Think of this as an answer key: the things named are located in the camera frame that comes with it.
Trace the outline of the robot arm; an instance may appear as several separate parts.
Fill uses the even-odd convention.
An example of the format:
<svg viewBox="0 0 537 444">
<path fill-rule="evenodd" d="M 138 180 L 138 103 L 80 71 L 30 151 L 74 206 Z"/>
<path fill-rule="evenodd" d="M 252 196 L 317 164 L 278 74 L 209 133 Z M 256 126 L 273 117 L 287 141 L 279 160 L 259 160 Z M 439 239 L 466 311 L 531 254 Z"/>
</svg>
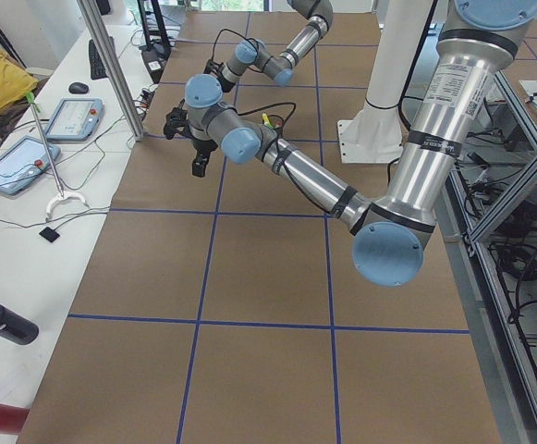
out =
<svg viewBox="0 0 537 444">
<path fill-rule="evenodd" d="M 284 85 L 299 60 L 329 31 L 327 1 L 296 1 L 306 27 L 279 56 L 244 40 L 231 58 L 191 77 L 184 99 L 166 117 L 167 139 L 181 135 L 196 149 L 192 172 L 201 177 L 210 154 L 232 162 L 258 159 L 288 179 L 310 202 L 342 220 L 353 235 L 352 257 L 360 274 L 386 287 L 401 286 L 419 272 L 436 224 L 433 206 L 460 155 L 494 74 L 507 68 L 537 14 L 537 1 L 453 1 L 439 36 L 439 62 L 410 127 L 386 194 L 369 200 L 318 165 L 280 130 L 248 121 L 223 96 L 250 67 Z"/>
<path fill-rule="evenodd" d="M 287 3 L 307 23 L 279 55 L 272 55 L 261 40 L 247 37 L 226 62 L 216 62 L 214 53 L 207 60 L 203 73 L 215 75 L 224 93 L 230 92 L 250 68 L 256 68 L 278 86 L 288 85 L 300 60 L 331 30 L 334 11 L 328 0 Z"/>
</svg>

